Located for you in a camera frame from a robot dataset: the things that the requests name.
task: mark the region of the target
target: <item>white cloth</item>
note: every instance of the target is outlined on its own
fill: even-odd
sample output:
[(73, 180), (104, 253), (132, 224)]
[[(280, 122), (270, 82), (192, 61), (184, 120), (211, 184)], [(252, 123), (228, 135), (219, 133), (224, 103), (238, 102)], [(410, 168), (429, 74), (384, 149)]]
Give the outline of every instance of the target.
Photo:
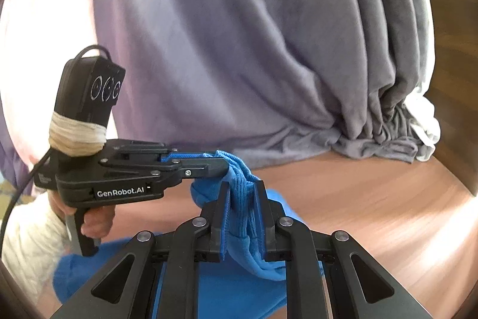
[(2, 261), (34, 304), (67, 243), (66, 227), (50, 208), (47, 193), (13, 209), (3, 243)]
[(435, 151), (435, 145), (440, 140), (441, 134), (440, 125), (434, 117), (435, 107), (418, 91), (408, 95), (403, 105), (412, 116), (410, 127), (424, 143), (424, 147), (419, 148), (415, 158), (418, 161), (428, 161)]

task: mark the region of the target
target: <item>finger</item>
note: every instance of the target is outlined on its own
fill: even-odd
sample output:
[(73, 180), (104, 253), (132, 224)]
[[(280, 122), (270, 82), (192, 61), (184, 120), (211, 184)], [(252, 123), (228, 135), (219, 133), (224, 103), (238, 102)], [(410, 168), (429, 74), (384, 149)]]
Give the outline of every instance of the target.
[(88, 210), (83, 221), (87, 225), (96, 225), (113, 220), (114, 216), (115, 206), (104, 206)]
[(60, 194), (57, 191), (51, 191), (51, 196), (53, 201), (55, 202), (56, 206), (62, 210), (65, 215), (73, 215), (76, 212), (76, 208), (69, 207), (65, 203), (63, 203), (63, 200), (61, 200)]
[(100, 225), (82, 225), (81, 233), (90, 238), (104, 238), (108, 235), (111, 227), (113, 226), (113, 221), (105, 222)]

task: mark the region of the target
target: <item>human hand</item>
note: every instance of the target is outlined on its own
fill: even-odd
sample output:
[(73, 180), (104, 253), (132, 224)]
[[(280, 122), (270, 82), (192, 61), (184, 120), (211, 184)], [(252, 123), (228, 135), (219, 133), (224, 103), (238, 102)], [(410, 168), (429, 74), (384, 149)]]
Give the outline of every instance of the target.
[[(48, 191), (48, 200), (53, 212), (58, 215), (61, 220), (65, 220), (65, 215), (75, 214), (76, 208), (69, 207), (57, 191)], [(90, 238), (106, 237), (113, 226), (113, 218), (115, 216), (115, 206), (104, 206), (91, 208), (85, 213), (84, 223), (81, 226), (81, 233)]]

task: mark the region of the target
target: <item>black cable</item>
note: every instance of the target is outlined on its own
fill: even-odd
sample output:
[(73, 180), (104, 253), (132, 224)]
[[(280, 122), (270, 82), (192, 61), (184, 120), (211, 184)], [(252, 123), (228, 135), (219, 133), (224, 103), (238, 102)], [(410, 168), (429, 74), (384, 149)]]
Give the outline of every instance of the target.
[(90, 45), (90, 46), (87, 46), (86, 48), (82, 49), (80, 51), (80, 53), (78, 53), (75, 57), (75, 60), (78, 60), (80, 58), (83, 57), (83, 55), (85, 55), (86, 53), (88, 53), (89, 51), (92, 51), (93, 49), (98, 49), (99, 51), (102, 51), (104, 54), (106, 54), (106, 58), (109, 60), (109, 61), (112, 61), (111, 59), (111, 56), (109, 54), (109, 51), (108, 49), (106, 49), (104, 46), (102, 45)]
[(18, 202), (18, 199), (20, 199), (22, 192), (25, 190), (28, 183), (32, 180), (35, 173), (37, 173), (37, 171), (43, 166), (43, 164), (45, 164), (45, 162), (51, 156), (52, 152), (53, 152), (53, 149), (49, 148), (48, 152), (46, 152), (45, 155), (41, 158), (41, 160), (35, 164), (32, 171), (26, 178), (25, 182), (18, 187), (17, 192), (10, 199), (10, 202), (8, 204), (7, 210), (5, 211), (5, 215), (3, 217), (1, 228), (0, 228), (0, 259), (1, 259), (2, 249), (3, 249), (3, 240), (5, 239), (5, 232), (7, 231), (8, 218), (10, 218), (10, 214), (13, 208), (15, 207), (16, 203)]

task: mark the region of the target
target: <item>blue towel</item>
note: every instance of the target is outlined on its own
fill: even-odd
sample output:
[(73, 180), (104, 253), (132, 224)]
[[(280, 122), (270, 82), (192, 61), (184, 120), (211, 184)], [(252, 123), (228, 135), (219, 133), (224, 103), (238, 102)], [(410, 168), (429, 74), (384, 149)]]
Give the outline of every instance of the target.
[[(197, 154), (194, 157), (209, 157)], [(221, 181), (227, 181), (231, 189), (229, 216), (228, 253), (223, 262), (200, 263), (198, 317), (201, 318), (266, 318), (274, 310), (285, 305), (285, 264), (265, 262), (261, 259), (253, 214), (253, 182), (258, 180), (249, 168), (236, 156), (216, 152), (229, 162), (229, 171), (222, 179), (197, 179), (191, 185), (195, 203), (217, 199)], [(191, 158), (192, 155), (172, 154), (168, 158)], [(300, 220), (280, 194), (267, 191), (269, 199), (282, 203), (285, 214)], [(128, 239), (100, 246), (93, 257), (68, 255), (61, 259), (53, 277), (53, 287), (58, 299), (64, 303), (104, 263), (108, 261)]]

